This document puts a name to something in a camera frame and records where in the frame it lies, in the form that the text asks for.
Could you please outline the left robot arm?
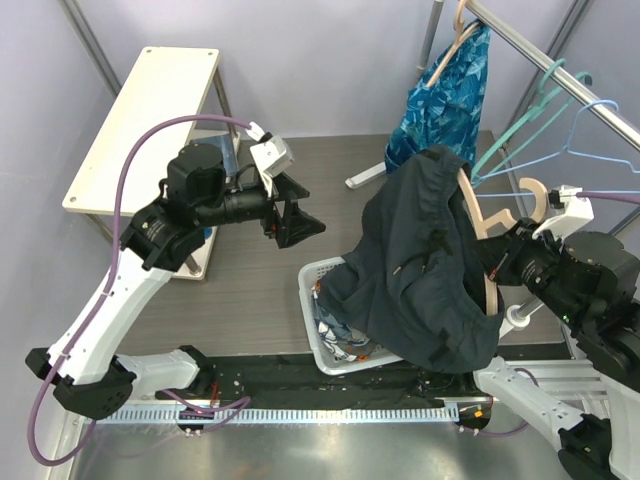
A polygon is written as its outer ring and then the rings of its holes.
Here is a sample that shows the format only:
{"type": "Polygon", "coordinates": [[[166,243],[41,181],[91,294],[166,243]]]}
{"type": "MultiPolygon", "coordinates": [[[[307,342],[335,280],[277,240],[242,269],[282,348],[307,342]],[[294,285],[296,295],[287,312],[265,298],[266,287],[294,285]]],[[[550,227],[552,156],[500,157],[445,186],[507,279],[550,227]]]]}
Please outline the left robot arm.
{"type": "Polygon", "coordinates": [[[250,185],[229,181],[219,148],[183,147],[167,165],[160,194],[139,210],[120,236],[117,260],[86,308],[49,348],[34,348],[25,363],[67,411],[102,420],[128,400],[159,391],[205,397],[215,368],[195,347],[166,354],[126,356],[116,350],[145,305],[205,243],[205,231],[257,220],[266,237],[289,248],[325,231],[301,210],[309,192],[285,172],[293,162],[280,137],[250,149],[256,173],[250,185]]]}

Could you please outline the dark navy shorts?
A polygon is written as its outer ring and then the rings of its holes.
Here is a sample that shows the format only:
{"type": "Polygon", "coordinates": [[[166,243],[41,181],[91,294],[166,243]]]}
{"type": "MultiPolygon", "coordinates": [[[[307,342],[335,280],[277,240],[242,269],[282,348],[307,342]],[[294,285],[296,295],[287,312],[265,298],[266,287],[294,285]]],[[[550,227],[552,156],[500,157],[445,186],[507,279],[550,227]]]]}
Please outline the dark navy shorts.
{"type": "Polygon", "coordinates": [[[503,314],[486,311],[484,270],[457,176],[467,162],[431,146],[366,203],[362,237],[319,282],[319,306],[402,359],[463,374],[496,353],[503,314]]]}

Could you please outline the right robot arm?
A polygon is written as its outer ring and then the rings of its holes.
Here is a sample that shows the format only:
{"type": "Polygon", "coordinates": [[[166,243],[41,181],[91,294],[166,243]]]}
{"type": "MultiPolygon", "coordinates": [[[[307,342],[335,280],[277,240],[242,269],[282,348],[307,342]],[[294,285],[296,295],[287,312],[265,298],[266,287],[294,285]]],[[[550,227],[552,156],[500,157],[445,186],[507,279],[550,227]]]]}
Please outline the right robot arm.
{"type": "Polygon", "coordinates": [[[524,219],[476,250],[490,280],[524,286],[570,331],[599,373],[609,417],[583,413],[517,373],[503,358],[451,371],[457,391],[497,397],[556,450],[573,479],[639,476],[639,260],[615,237],[578,231],[553,240],[524,219]]]}

